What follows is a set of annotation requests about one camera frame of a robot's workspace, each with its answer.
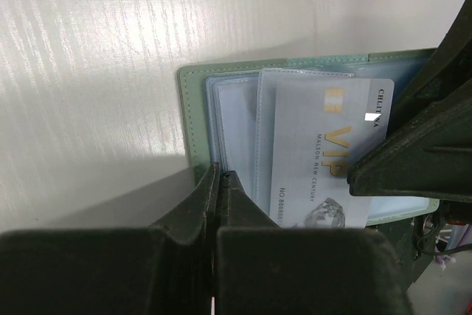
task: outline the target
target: white tabletop surface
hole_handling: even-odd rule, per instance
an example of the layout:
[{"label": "white tabletop surface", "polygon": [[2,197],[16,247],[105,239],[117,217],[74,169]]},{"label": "white tabletop surface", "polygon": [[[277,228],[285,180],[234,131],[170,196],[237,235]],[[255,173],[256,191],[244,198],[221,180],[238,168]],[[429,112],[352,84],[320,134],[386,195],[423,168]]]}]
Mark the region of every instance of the white tabletop surface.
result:
[{"label": "white tabletop surface", "polygon": [[180,66],[437,46],[463,1],[0,0],[0,230],[174,207]]}]

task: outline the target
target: wood grain texture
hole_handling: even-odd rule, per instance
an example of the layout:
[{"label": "wood grain texture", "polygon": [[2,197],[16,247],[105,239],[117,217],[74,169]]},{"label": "wood grain texture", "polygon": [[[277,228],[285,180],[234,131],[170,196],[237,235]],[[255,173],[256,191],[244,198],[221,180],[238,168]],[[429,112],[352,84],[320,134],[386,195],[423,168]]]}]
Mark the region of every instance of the wood grain texture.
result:
[{"label": "wood grain texture", "polygon": [[175,206],[192,187],[180,66],[436,46],[462,2],[0,0],[0,230]]}]

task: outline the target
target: black object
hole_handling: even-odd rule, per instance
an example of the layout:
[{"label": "black object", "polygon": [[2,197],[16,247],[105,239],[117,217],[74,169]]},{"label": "black object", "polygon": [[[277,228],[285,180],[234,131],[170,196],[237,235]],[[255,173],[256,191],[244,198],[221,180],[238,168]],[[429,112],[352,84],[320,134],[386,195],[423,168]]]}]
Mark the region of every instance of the black object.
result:
[{"label": "black object", "polygon": [[353,195],[472,202],[472,0],[392,109],[387,140],[350,171]]},{"label": "black object", "polygon": [[213,165],[148,228],[3,235],[0,314],[412,314],[399,270],[380,232],[280,229]]}]

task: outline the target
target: wallet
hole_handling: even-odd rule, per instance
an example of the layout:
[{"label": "wallet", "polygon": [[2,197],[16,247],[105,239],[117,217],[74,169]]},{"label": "wallet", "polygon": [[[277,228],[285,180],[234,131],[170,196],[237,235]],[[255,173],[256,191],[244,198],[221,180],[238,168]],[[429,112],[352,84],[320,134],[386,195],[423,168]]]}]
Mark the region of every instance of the wallet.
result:
[{"label": "wallet", "polygon": [[[246,194],[254,195],[257,83],[261,69],[290,68],[395,82],[394,100],[426,64],[433,49],[257,60],[185,66],[178,72],[187,154],[195,180],[211,162],[221,171],[235,170]],[[438,200],[418,197],[374,197],[367,225],[381,224],[435,211]]]}]

